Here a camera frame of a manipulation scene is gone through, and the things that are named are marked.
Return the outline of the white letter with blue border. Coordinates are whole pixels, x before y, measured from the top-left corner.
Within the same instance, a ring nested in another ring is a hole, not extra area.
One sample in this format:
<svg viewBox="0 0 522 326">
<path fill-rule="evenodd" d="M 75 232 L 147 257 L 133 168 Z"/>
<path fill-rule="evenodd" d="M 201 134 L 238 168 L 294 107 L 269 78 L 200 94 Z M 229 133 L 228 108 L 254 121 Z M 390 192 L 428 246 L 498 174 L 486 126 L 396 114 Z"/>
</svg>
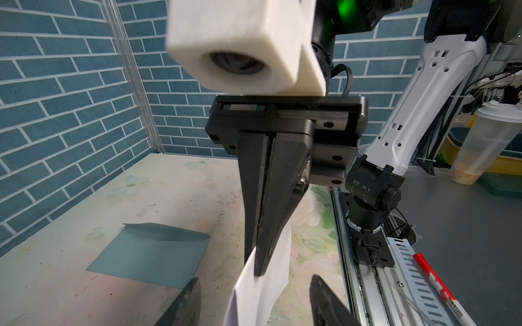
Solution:
<svg viewBox="0 0 522 326">
<path fill-rule="evenodd" d="M 250 254 L 232 291 L 224 325 L 266 325 L 272 309 L 289 282 L 291 224 L 286 224 L 266 272 L 254 275 L 257 250 Z"/>
</svg>

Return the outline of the teal envelope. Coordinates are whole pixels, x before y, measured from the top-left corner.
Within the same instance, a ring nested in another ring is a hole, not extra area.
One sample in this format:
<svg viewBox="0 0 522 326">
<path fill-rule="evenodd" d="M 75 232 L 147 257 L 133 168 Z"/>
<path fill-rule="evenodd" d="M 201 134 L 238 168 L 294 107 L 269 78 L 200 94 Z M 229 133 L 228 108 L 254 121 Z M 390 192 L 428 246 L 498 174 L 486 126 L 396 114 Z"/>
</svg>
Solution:
<svg viewBox="0 0 522 326">
<path fill-rule="evenodd" d="M 87 270 L 182 289 L 194 278 L 209 241 L 206 233 L 169 225 L 125 224 Z"/>
</svg>

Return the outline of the clear plastic drink cup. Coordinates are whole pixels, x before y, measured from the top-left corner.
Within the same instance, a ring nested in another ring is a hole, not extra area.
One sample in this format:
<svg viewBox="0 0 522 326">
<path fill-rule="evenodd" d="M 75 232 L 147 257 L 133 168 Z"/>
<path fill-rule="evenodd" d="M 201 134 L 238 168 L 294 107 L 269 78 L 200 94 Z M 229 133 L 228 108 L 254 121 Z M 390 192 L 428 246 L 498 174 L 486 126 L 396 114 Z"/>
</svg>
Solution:
<svg viewBox="0 0 522 326">
<path fill-rule="evenodd" d="M 521 104 L 490 101 L 474 121 L 450 169 L 450 179 L 474 184 L 521 131 Z"/>
</svg>

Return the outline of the red marker pen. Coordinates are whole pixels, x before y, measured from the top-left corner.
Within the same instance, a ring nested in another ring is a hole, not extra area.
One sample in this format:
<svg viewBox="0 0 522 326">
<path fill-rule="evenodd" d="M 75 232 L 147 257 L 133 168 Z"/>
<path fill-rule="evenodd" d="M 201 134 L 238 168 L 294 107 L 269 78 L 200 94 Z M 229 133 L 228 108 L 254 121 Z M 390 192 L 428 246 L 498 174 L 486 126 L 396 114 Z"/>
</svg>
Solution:
<svg viewBox="0 0 522 326">
<path fill-rule="evenodd" d="M 421 253 L 413 255 L 413 259 L 416 261 L 418 266 L 422 269 L 424 274 L 428 277 L 429 282 L 433 288 L 439 293 L 440 297 L 446 304 L 446 306 L 453 313 L 458 323 L 463 326 L 477 326 L 471 316 L 466 312 L 464 307 L 459 303 L 456 297 L 451 293 L 447 285 L 444 284 L 442 279 L 436 274 L 433 267 L 425 259 Z"/>
</svg>

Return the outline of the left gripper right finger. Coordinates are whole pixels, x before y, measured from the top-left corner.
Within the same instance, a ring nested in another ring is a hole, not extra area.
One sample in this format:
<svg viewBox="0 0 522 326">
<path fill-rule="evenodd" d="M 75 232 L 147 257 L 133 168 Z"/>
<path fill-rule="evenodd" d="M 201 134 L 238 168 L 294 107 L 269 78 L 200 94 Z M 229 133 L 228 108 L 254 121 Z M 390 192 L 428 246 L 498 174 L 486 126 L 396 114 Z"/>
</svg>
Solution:
<svg viewBox="0 0 522 326">
<path fill-rule="evenodd" d="M 358 326 L 360 323 L 317 274 L 309 289 L 314 326 Z"/>
</svg>

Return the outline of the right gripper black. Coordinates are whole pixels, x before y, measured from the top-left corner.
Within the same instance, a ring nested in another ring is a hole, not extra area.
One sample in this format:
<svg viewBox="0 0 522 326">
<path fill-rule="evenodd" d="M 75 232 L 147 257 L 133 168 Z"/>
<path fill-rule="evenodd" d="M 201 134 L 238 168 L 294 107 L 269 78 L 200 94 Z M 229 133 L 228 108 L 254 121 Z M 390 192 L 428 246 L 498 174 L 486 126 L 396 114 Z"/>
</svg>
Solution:
<svg viewBox="0 0 522 326">
<path fill-rule="evenodd" d="M 245 211 L 244 258 L 247 262 L 256 247 L 256 277 L 267 272 L 281 233 L 308 188 L 310 156 L 312 184 L 341 186 L 367 123 L 364 96 L 214 99 L 205 131 L 229 155 L 237 155 Z M 266 170 L 266 134 L 275 133 Z"/>
</svg>

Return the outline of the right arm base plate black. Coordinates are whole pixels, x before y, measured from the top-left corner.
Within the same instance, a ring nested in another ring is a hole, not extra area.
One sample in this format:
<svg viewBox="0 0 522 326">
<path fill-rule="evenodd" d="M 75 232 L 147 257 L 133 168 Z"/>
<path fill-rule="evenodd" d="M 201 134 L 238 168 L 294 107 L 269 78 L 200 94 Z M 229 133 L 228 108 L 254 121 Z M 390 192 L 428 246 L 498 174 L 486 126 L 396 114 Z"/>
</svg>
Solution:
<svg viewBox="0 0 522 326">
<path fill-rule="evenodd" d="M 353 260 L 367 266 L 393 268 L 395 261 L 387 239 L 400 239 L 400 245 L 407 240 L 410 245 L 414 245 L 417 242 L 414 225 L 409 223 L 399 208 L 395 208 L 375 231 L 364 231 L 349 218 L 351 198 L 350 193 L 341 192 L 339 194 L 341 211 L 345 215 L 351 242 Z"/>
</svg>

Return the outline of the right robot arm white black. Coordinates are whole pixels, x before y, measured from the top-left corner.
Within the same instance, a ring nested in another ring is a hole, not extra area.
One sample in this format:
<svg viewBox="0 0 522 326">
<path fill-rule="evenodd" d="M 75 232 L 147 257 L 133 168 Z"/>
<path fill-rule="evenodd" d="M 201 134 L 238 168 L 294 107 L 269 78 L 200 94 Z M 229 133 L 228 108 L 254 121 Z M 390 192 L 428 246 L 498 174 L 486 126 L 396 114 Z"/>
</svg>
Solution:
<svg viewBox="0 0 522 326">
<path fill-rule="evenodd" d="M 510 41 L 520 29 L 520 1 L 434 1 L 417 68 L 360 158 L 354 152 L 368 121 L 362 96 L 217 96 L 205 130 L 237 157 L 245 258 L 253 260 L 254 275 L 265 275 L 312 183 L 345 186 L 356 255 L 378 265 L 379 230 L 400 202 L 415 148 L 488 46 Z"/>
</svg>

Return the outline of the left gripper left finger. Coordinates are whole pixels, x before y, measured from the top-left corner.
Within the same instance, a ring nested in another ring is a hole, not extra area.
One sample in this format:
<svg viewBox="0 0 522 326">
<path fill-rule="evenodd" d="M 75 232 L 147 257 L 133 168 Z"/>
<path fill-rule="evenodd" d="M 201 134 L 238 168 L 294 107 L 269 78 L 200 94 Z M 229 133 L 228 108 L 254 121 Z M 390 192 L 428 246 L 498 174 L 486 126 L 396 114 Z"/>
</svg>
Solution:
<svg viewBox="0 0 522 326">
<path fill-rule="evenodd" d="M 194 277 L 179 293 L 155 326 L 199 325 L 201 317 L 202 289 Z"/>
</svg>

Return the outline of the aluminium mounting rail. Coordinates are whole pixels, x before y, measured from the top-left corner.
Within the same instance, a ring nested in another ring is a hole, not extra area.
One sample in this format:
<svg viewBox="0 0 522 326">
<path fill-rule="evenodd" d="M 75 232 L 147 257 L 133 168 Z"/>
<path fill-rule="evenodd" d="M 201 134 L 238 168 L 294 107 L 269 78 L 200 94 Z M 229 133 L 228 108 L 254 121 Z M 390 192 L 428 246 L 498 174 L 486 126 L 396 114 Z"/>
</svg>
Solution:
<svg viewBox="0 0 522 326">
<path fill-rule="evenodd" d="M 401 300 L 387 280 L 385 270 L 354 260 L 345 215 L 341 209 L 340 191 L 332 187 L 328 191 L 349 311 L 361 325 L 403 325 Z"/>
</svg>

